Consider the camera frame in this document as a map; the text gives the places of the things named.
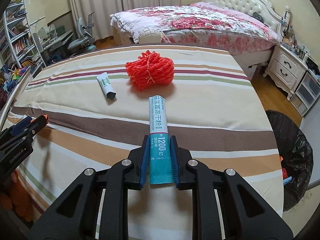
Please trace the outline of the red plastic bag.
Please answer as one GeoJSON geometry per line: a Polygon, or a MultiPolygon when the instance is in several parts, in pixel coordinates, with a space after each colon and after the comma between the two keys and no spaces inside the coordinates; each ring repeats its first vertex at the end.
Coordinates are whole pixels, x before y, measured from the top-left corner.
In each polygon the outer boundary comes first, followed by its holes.
{"type": "MultiPolygon", "coordinates": [[[[280,164],[282,166],[283,157],[280,156],[279,160],[280,160],[280,164]]],[[[287,171],[286,171],[286,169],[284,167],[281,167],[281,171],[282,171],[283,179],[288,178],[287,171]]]]}

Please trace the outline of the light blue sachet stick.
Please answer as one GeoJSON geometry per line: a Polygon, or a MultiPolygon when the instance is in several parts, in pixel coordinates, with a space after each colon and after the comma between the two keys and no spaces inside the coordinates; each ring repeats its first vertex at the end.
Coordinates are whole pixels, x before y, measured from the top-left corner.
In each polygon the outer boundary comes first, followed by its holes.
{"type": "Polygon", "coordinates": [[[292,181],[292,177],[290,176],[290,177],[287,177],[287,178],[285,178],[284,180],[283,180],[283,185],[286,185],[286,184],[288,184],[288,183],[291,183],[291,181],[292,181]]]}

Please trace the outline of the black lined trash bin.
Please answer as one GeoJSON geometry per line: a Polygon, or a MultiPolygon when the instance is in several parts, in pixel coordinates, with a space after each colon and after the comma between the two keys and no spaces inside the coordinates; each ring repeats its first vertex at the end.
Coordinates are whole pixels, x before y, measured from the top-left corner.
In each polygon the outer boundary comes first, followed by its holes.
{"type": "Polygon", "coordinates": [[[292,178],[284,185],[284,211],[299,203],[307,191],[313,170],[313,150],[304,133],[287,115],[267,110],[279,155],[281,167],[292,178]]]}

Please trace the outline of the striped bed cover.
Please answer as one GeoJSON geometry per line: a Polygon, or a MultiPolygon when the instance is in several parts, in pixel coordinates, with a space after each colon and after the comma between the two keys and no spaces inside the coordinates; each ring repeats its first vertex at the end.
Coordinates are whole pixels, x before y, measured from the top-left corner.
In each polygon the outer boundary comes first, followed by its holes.
{"type": "Polygon", "coordinates": [[[27,239],[291,239],[267,114],[226,51],[111,48],[42,70],[6,118],[28,130],[27,239]]]}

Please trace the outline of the white bookshelf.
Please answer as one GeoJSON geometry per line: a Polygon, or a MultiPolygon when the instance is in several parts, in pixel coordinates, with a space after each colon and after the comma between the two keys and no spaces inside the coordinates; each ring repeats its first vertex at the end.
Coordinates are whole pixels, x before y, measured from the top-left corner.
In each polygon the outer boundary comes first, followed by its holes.
{"type": "Polygon", "coordinates": [[[11,0],[1,16],[1,61],[9,68],[29,68],[35,77],[46,66],[31,33],[24,0],[11,0]]]}

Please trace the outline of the white desk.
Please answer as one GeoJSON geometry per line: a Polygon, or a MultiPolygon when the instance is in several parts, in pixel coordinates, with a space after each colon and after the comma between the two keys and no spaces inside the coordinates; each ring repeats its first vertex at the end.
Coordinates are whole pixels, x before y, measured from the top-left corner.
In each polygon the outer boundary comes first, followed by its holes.
{"type": "Polygon", "coordinates": [[[73,34],[72,30],[66,31],[63,25],[57,30],[54,24],[32,33],[36,48],[47,66],[66,57],[66,46],[73,34]]]}

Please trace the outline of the small white ointment tube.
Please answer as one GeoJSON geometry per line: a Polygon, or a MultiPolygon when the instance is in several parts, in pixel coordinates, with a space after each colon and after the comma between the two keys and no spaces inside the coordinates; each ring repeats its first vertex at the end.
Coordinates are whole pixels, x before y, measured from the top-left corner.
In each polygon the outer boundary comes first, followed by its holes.
{"type": "Polygon", "coordinates": [[[103,91],[105,98],[113,101],[116,98],[116,92],[111,85],[107,72],[97,75],[97,81],[103,91]]]}

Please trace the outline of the grey desk chair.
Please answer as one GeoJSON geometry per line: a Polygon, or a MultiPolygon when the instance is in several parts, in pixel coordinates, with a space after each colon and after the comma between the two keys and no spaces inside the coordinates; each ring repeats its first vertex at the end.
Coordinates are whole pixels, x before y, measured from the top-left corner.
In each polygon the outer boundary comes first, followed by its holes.
{"type": "Polygon", "coordinates": [[[82,18],[78,18],[76,22],[76,31],[79,36],[78,39],[72,41],[68,45],[68,50],[73,56],[90,53],[97,49],[95,43],[95,38],[93,37],[93,14],[94,12],[88,15],[88,24],[84,25],[82,18]]]}

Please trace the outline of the clear plastic drawer unit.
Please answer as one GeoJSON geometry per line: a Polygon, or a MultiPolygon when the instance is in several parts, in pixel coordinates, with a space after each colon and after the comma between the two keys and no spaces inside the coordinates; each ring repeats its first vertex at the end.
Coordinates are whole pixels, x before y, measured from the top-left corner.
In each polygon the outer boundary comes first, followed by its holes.
{"type": "Polygon", "coordinates": [[[311,70],[308,70],[305,72],[290,102],[298,113],[304,117],[318,100],[319,93],[319,79],[311,70]]]}

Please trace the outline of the red foam fruit net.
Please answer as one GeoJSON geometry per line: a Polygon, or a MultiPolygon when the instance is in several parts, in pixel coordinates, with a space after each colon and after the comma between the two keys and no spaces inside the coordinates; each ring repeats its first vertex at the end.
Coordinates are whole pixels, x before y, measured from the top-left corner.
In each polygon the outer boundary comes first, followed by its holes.
{"type": "Polygon", "coordinates": [[[136,61],[125,64],[133,86],[143,91],[154,85],[169,85],[174,79],[174,62],[160,53],[147,50],[136,61]]]}

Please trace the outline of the white two-drawer nightstand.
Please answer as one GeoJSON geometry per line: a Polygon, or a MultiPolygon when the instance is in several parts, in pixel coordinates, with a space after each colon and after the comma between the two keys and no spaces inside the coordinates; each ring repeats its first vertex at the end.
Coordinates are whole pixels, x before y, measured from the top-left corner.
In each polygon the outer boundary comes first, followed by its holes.
{"type": "Polygon", "coordinates": [[[281,43],[276,44],[263,77],[270,76],[278,88],[287,92],[289,101],[308,70],[306,63],[281,43]]]}

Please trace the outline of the white underbed storage box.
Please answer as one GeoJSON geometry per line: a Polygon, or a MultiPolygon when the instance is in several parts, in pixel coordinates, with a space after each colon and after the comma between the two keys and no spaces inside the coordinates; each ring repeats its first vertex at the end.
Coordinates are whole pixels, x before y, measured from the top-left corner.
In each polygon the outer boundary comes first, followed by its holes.
{"type": "Polygon", "coordinates": [[[235,61],[238,63],[238,65],[242,68],[246,76],[249,80],[252,79],[257,64],[261,63],[261,58],[258,56],[257,53],[248,53],[248,54],[242,54],[242,55],[236,55],[233,56],[235,61]]]}

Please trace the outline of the floral quilt bed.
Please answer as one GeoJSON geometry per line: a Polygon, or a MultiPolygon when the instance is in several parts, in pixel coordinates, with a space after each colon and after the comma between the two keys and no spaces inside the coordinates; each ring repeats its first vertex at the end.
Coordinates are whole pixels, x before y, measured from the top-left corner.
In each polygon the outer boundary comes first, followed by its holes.
{"type": "Polygon", "coordinates": [[[209,3],[135,8],[110,16],[110,25],[139,42],[145,30],[159,31],[163,43],[193,43],[231,55],[256,53],[278,42],[276,31],[240,11],[209,3]]]}

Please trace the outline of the white tufted headboard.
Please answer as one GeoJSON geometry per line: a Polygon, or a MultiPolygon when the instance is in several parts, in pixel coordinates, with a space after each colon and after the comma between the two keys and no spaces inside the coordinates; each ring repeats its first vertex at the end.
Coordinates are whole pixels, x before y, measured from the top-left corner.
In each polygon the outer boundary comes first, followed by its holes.
{"type": "Polygon", "coordinates": [[[285,7],[284,15],[280,16],[269,0],[202,0],[214,6],[243,12],[263,21],[263,24],[271,28],[279,35],[286,35],[291,28],[291,10],[285,7]]]}

